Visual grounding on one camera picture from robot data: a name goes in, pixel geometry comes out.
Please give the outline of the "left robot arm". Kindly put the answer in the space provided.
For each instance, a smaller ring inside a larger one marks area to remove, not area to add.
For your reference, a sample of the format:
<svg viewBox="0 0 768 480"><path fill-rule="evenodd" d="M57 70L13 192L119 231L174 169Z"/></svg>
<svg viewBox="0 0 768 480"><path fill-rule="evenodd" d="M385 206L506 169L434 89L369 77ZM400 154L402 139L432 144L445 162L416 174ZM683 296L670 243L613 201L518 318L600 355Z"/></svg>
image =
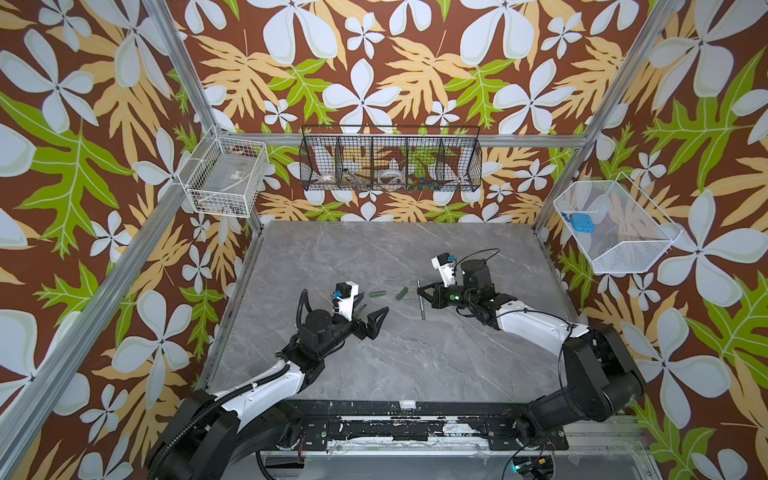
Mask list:
<svg viewBox="0 0 768 480"><path fill-rule="evenodd" d="M182 401L146 459L149 479L219 479L246 437L242 432L283 400L310 386L325 359L348 337L378 337L387 307L361 317L364 294L353 282L341 282L331 294L331 311L311 307L300 294L296 333L276 353L276 363L241 385L211 394L196 390Z"/></svg>

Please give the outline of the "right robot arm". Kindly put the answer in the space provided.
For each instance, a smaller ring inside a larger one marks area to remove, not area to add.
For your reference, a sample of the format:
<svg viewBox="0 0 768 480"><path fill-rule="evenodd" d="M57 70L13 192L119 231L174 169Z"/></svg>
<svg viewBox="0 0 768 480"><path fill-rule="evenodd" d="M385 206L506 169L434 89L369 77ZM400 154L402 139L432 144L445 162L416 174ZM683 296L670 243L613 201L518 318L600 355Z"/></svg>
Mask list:
<svg viewBox="0 0 768 480"><path fill-rule="evenodd" d="M520 444L532 445L580 420L603 422L645 393L643 375L613 326L569 322L498 292L485 259L442 253L431 265L440 280L419 286L417 294L432 308L453 307L556 357L558 390L529 402L514 420Z"/></svg>

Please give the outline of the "green pen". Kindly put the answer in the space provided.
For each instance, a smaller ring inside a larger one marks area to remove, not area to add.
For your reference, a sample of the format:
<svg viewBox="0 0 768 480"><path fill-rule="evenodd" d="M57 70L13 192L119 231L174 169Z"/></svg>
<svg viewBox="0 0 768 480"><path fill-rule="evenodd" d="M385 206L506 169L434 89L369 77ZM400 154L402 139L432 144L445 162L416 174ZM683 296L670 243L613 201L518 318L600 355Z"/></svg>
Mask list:
<svg viewBox="0 0 768 480"><path fill-rule="evenodd" d="M425 311L424 298L422 296L421 281L417 279L416 284L417 284L417 295L418 295L418 302L419 302L420 317L422 321L426 321L426 311Z"/></svg>

